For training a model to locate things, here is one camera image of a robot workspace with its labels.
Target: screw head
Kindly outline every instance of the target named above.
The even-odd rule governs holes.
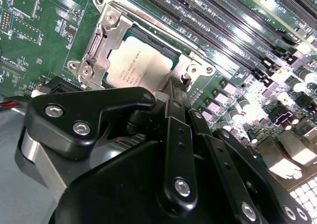
[[[45,108],[45,113],[50,117],[60,117],[64,114],[64,111],[57,105],[49,105]]]
[[[91,131],[90,126],[83,121],[75,122],[73,125],[73,130],[76,134],[81,135],[81,136],[86,136]]]
[[[199,112],[195,112],[195,116],[198,118],[202,118],[202,115]]]
[[[106,12],[105,18],[109,26],[113,26],[118,21],[118,17],[113,11]]]
[[[254,210],[250,207],[249,204],[243,202],[241,204],[241,209],[242,209],[242,212],[244,213],[244,215],[246,215],[246,217],[248,219],[250,219],[250,221],[252,222],[255,222],[256,219],[257,219],[257,215],[256,213],[254,212]]]
[[[188,197],[190,194],[190,188],[188,183],[186,183],[182,179],[177,179],[175,181],[175,189],[183,197]]]
[[[300,216],[302,219],[304,219],[304,220],[308,221],[308,217],[306,216],[306,214],[303,212],[303,210],[302,210],[302,209],[300,209],[300,208],[296,208],[296,210],[297,210],[297,212],[298,212],[299,216]]]
[[[149,95],[149,94],[147,94],[147,93],[144,93],[144,94],[143,94],[143,97],[146,98],[146,99],[148,99],[148,100],[151,100],[151,99],[152,99],[151,95]]]
[[[292,219],[293,221],[296,220],[296,216],[295,216],[294,212],[293,212],[289,207],[284,206],[284,210],[285,210],[285,212],[286,212],[286,215],[287,215],[290,219]]]

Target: green circuit board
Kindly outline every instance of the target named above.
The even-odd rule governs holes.
[[[258,104],[260,107],[268,103],[266,98],[261,97],[263,85],[244,65],[264,69],[261,59],[255,55],[267,56],[270,53],[270,46],[289,48],[276,37],[275,29],[292,34],[293,30],[300,28],[307,32],[306,38],[308,36],[317,38],[317,32],[314,29],[277,0],[257,0],[270,5],[270,11],[274,17],[259,7],[254,0],[238,0],[241,6],[237,6],[238,4],[231,0],[213,0],[227,11],[235,12],[235,17],[241,19],[244,24],[232,21],[228,14],[223,15],[217,12],[212,5],[208,4],[208,1],[188,0],[192,7],[199,9],[200,13],[212,18],[213,25],[209,26],[199,20],[194,21],[193,25],[197,26],[198,31],[204,33],[207,31],[213,44],[201,40],[187,30],[181,22],[170,20],[169,15],[157,10],[146,1],[130,1],[196,43],[216,64],[217,72],[211,77],[200,76],[189,91],[188,95],[193,108],[199,109],[204,106],[206,98],[211,96],[213,90],[219,88],[219,83],[224,78],[241,89],[240,94],[232,95],[231,103],[224,105],[226,110],[219,114],[217,119],[209,121],[211,129],[217,128],[219,119],[228,117],[227,109],[234,106],[237,99],[241,97],[248,98],[251,103]],[[166,7],[177,13],[182,13],[187,19],[194,17],[190,7],[180,6],[183,3],[182,0],[158,0],[157,2],[164,3]],[[0,4],[0,75],[2,77],[0,93],[5,96],[30,96],[32,90],[38,85],[40,76],[45,76],[47,81],[54,76],[60,76],[80,86],[74,75],[68,71],[66,64],[69,60],[81,60],[96,26],[100,14],[92,0],[1,0]],[[256,14],[263,23],[256,22],[246,10]],[[250,28],[265,38],[266,42],[250,32]],[[311,49],[306,54],[306,58],[308,61],[317,60],[316,51]],[[306,66],[317,72],[313,65]],[[281,93],[288,90],[289,87],[281,83],[269,102],[273,102]],[[295,105],[289,108],[298,112]],[[230,124],[241,131],[238,136],[244,136],[243,124],[235,125],[232,122]],[[250,118],[250,126],[257,126],[257,122]],[[270,133],[279,132],[279,129],[273,127],[272,124],[267,127],[272,130]]]

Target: metal cylinder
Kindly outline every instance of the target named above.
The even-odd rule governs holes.
[[[293,78],[288,85],[292,88],[292,90],[294,90],[295,92],[302,92],[305,90],[305,84],[302,83],[301,81],[299,81],[296,78]]]
[[[247,99],[241,100],[239,105],[245,113],[248,113],[251,110],[251,105]]]
[[[292,125],[296,125],[298,122],[299,122],[299,119],[297,117],[295,117],[294,115],[291,115],[289,118],[288,118],[289,122],[292,124]]]
[[[241,114],[236,109],[233,109],[229,112],[229,115],[233,122],[239,122],[242,119]]]
[[[253,150],[251,146],[247,146],[247,151],[256,159],[259,155]]]
[[[231,130],[231,126],[229,125],[229,123],[226,120],[222,120],[218,123],[218,125],[220,126],[220,128],[223,128],[227,131]]]
[[[286,131],[292,129],[292,124],[288,120],[282,122],[281,125]]]
[[[315,74],[307,69],[303,69],[299,72],[298,77],[307,83],[313,83],[315,81]]]
[[[250,139],[252,144],[256,144],[258,142],[258,139],[255,136],[253,130],[251,130],[251,129],[247,130],[247,135],[248,135],[248,138]]]

